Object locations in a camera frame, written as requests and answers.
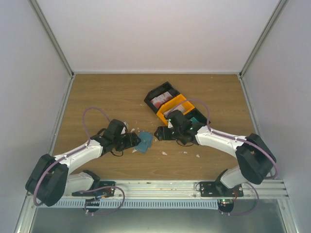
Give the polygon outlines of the teal leather card holder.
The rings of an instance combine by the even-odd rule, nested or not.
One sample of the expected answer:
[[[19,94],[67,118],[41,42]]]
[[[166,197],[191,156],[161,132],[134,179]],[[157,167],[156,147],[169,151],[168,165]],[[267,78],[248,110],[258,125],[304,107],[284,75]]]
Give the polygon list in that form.
[[[141,142],[137,146],[135,146],[134,149],[141,153],[146,153],[152,145],[153,135],[149,132],[141,131],[138,134],[138,137]]]

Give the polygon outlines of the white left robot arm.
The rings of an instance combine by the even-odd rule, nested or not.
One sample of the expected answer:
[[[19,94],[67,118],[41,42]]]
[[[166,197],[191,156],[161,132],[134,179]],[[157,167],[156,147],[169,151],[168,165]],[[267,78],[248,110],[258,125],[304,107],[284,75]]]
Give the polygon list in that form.
[[[73,172],[87,162],[98,159],[107,153],[133,148],[141,142],[135,132],[129,132],[124,122],[112,120],[90,137],[83,145],[60,155],[42,155],[29,176],[25,189],[33,195],[34,204],[55,205],[64,195],[87,194],[100,196],[101,179],[94,172],[84,170]]]

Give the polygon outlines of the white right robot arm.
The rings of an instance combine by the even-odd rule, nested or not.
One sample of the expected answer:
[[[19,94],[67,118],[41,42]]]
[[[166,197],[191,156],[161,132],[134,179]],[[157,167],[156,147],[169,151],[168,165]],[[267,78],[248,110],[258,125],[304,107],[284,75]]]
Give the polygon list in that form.
[[[215,180],[215,191],[219,196],[227,196],[234,187],[246,182],[261,184],[271,169],[276,168],[275,156],[255,133],[249,136],[224,133],[211,128],[208,122],[186,118],[179,110],[169,113],[167,123],[167,126],[158,127],[155,131],[159,141],[207,146],[237,160],[236,167],[224,170]]]

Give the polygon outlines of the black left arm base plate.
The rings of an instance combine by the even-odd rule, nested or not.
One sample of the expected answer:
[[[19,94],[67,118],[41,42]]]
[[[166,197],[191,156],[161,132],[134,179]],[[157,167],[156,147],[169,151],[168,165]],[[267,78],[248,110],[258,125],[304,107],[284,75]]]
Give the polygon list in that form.
[[[87,208],[86,210],[89,213],[95,213],[99,210],[99,208],[93,208],[95,206],[99,206],[100,200],[104,198],[110,198],[114,196],[114,188],[111,188],[111,186],[115,186],[115,181],[97,181],[95,184],[93,184],[90,188],[90,190],[101,188],[97,191],[92,191],[88,193],[82,193],[82,192],[74,192],[71,195],[74,197],[87,197],[86,203]]]

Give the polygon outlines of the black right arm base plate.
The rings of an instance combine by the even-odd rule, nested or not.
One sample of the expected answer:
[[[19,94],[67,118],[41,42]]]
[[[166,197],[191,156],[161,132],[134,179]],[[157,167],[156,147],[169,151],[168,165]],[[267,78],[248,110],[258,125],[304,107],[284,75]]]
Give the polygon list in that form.
[[[222,213],[231,213],[237,198],[244,196],[241,184],[227,188],[221,182],[205,181],[198,183],[198,190],[201,197],[216,198],[218,210]]]

